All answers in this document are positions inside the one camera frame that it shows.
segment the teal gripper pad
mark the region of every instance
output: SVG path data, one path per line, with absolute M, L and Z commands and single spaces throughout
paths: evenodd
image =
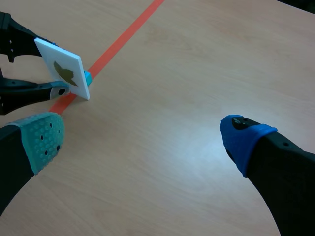
M 57 156 L 63 144 L 63 119 L 56 113 L 42 113 L 7 125 L 18 126 L 22 144 L 34 174 Z

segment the orange tape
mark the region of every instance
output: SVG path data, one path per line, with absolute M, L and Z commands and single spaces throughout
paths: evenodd
M 154 0 L 144 12 L 127 28 L 127 30 L 100 56 L 99 59 L 89 68 L 92 79 L 108 64 L 108 62 L 119 52 L 119 50 L 131 39 L 150 16 L 158 9 L 165 0 Z M 69 94 L 57 100 L 50 108 L 50 112 L 62 114 L 64 110 L 73 102 L 76 95 Z

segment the light wood surface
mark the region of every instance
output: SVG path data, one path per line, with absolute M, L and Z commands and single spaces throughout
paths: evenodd
M 2 0 L 85 69 L 151 0 Z M 63 114 L 60 154 L 0 218 L 6 236 L 278 236 L 225 153 L 240 114 L 315 152 L 315 15 L 275 0 L 166 0 Z M 23 56 L 7 77 L 50 80 Z M 21 108 L 0 125 L 47 111 Z

